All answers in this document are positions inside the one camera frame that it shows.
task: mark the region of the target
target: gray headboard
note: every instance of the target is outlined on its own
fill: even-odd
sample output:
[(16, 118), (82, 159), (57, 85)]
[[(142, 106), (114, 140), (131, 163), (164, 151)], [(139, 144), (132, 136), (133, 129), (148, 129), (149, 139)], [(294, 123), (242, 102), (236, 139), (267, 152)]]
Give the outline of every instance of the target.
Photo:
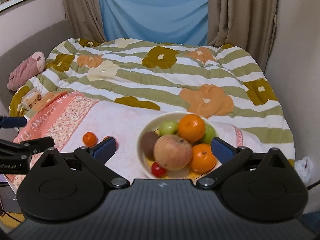
[(75, 38), (75, 35), (69, 20), (63, 20), (39, 31), (0, 56), (0, 101), (6, 109), (14, 95), (7, 89), (10, 73), (36, 51), (43, 52), (47, 58), (55, 46), (69, 38)]

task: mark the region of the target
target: ribbed gray panel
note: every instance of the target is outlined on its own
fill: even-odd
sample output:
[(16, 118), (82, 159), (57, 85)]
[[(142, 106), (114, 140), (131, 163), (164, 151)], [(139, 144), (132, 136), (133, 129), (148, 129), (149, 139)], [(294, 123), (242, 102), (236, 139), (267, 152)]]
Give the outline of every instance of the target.
[(259, 224), (237, 217), (214, 192), (198, 190), (188, 180), (143, 179), (110, 192), (100, 208), (77, 221), (47, 225), (27, 220), (10, 234), (14, 240), (312, 240), (314, 236), (298, 220)]

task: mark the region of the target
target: flower center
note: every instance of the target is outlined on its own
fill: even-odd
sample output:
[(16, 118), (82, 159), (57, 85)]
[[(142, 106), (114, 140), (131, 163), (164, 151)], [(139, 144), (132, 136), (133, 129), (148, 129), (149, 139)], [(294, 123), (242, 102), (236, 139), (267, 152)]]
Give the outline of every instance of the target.
[(263, 92), (263, 91), (266, 91), (266, 89), (264, 87), (258, 87), (258, 91)]

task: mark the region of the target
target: silver bolt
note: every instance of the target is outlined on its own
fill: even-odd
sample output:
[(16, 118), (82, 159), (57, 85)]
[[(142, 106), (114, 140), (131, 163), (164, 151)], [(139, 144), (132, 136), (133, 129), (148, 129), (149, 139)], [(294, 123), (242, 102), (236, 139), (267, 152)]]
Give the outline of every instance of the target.
[(114, 178), (111, 180), (111, 184), (113, 186), (121, 187), (127, 183), (127, 180), (124, 178)]
[(199, 179), (199, 183), (202, 185), (202, 186), (212, 186), (214, 184), (214, 179), (212, 178), (202, 178), (202, 179)]

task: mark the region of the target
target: white logo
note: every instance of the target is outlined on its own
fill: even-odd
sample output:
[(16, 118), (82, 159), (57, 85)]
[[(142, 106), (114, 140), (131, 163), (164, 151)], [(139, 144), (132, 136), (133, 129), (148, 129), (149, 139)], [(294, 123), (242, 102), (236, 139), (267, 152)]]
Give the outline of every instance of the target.
[(159, 187), (161, 187), (161, 188), (164, 188), (164, 187), (166, 187), (168, 184), (166, 184), (165, 182), (163, 182), (163, 183), (159, 183)]

